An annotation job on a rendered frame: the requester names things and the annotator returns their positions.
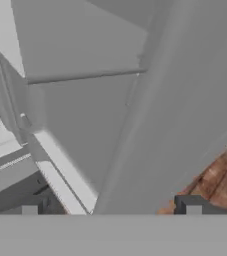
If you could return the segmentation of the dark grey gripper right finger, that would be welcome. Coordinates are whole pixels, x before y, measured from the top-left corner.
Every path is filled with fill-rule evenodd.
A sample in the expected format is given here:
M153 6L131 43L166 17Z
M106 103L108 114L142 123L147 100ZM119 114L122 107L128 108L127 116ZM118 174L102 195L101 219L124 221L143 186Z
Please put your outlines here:
M200 195L176 195L174 203L175 214L186 214L188 206L201 206L203 214L227 214L227 209L210 204Z

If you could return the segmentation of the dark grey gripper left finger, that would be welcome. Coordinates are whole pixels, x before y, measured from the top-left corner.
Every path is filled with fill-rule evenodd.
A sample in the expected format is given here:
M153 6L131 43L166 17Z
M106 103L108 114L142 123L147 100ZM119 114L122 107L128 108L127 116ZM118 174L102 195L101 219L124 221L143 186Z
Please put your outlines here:
M45 214L49 203L48 197L35 198L11 209L1 211L1 215L40 215Z

